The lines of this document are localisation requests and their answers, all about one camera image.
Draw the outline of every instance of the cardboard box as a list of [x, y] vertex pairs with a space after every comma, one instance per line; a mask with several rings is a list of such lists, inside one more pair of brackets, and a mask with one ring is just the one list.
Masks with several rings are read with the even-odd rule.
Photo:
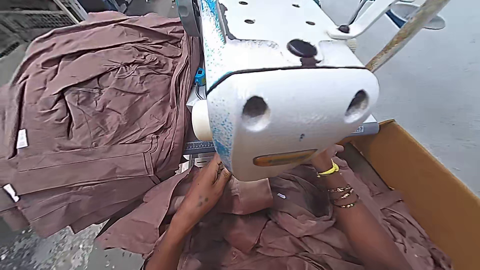
[[350, 142], [387, 185], [403, 194], [411, 215], [456, 270], [480, 269], [480, 199], [465, 184], [395, 120], [380, 123], [376, 135]]

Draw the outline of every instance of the hand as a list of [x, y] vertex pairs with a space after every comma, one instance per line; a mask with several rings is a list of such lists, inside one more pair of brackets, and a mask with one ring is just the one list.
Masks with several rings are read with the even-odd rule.
[[327, 148], [322, 153], [315, 156], [311, 163], [318, 172], [324, 172], [332, 168], [332, 157], [334, 157], [338, 152], [343, 151], [343, 146], [341, 145], [332, 145]]
[[182, 233], [188, 233], [215, 206], [232, 176], [226, 168], [218, 173], [221, 163], [219, 155], [215, 154], [198, 172], [180, 208], [173, 216], [170, 228], [176, 227]]

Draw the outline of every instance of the wire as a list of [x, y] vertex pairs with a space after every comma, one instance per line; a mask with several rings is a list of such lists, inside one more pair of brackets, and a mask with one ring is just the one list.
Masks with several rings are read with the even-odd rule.
[[202, 100], [204, 99], [202, 96], [200, 96], [200, 87], [198, 86], [198, 82], [195, 83], [195, 94], [197, 95], [197, 98]]
[[357, 16], [360, 13], [360, 10], [362, 9], [363, 5], [365, 5], [366, 2], [367, 0], [360, 0], [360, 5], [357, 7], [357, 10], [355, 11], [355, 13], [353, 13], [352, 17], [348, 21], [348, 25], [351, 25], [357, 19]]

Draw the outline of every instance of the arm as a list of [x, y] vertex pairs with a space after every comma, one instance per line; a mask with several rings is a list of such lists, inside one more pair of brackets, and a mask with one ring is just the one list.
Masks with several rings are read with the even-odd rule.
[[160, 244], [147, 262], [145, 270], [177, 269], [185, 237], [215, 206], [230, 179], [231, 173], [227, 169], [217, 174], [220, 163], [220, 157], [215, 154], [210, 163], [195, 177]]
[[[332, 168], [329, 150], [312, 159], [312, 165], [318, 172]], [[328, 189], [347, 186], [343, 176], [335, 172], [320, 178]], [[332, 199], [338, 199], [344, 193], [333, 193]], [[336, 205], [346, 205], [357, 200], [355, 192]], [[388, 236], [377, 219], [359, 200], [353, 207], [340, 208], [334, 206], [334, 215], [340, 229], [347, 236], [350, 245], [368, 270], [411, 270], [411, 266], [400, 253], [394, 241]]]

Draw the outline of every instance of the white sewing machine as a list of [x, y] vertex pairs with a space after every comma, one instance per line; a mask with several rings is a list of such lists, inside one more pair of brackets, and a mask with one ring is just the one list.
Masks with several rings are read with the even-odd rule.
[[213, 141], [239, 180], [253, 181], [357, 130], [379, 86], [351, 39], [395, 2], [361, 4], [338, 26], [314, 0], [178, 0], [185, 30], [203, 39], [206, 86], [196, 95], [206, 99], [192, 109], [196, 137]]

